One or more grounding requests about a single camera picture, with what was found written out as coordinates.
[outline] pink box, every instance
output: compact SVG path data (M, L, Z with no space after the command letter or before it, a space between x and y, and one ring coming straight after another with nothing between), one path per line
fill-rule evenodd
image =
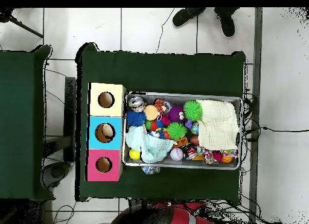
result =
M120 150L95 150L89 149L88 156L88 179L89 182L116 182L119 181L122 172ZM96 163L100 158L108 158L112 163L109 171L102 173L97 169Z

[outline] dark green table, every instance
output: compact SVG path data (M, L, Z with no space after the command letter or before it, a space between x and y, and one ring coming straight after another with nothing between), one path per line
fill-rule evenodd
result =
M128 91L243 96L242 52L232 56L101 52L92 43L77 53L77 178L75 198L228 199L238 204L239 169L162 168L146 175L124 165L118 182L85 182L87 88L89 82L122 84Z

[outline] yellow box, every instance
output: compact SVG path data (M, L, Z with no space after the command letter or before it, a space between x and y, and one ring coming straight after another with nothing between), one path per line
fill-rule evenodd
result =
M123 85L90 83L90 115L98 117L122 117L124 94Z

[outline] shoe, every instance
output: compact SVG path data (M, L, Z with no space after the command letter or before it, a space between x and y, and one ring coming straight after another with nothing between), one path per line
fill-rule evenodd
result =
M173 24L176 27L179 27L185 24L190 19L192 19L192 17L188 14L188 11L186 9L181 9L178 13L174 15Z
M235 25L233 19L231 17L219 17L218 19L220 19L223 34L226 37L232 37L235 34Z

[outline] hole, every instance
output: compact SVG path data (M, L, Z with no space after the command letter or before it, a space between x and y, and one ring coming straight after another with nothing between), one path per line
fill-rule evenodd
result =
M99 124L95 129L95 137L102 143L111 142L115 137L115 129L108 123Z
M99 158L95 163L95 167L101 173L107 173L112 169L112 161L109 158Z
M113 106L115 98L110 92L102 92L98 97L98 102L101 107L108 108Z

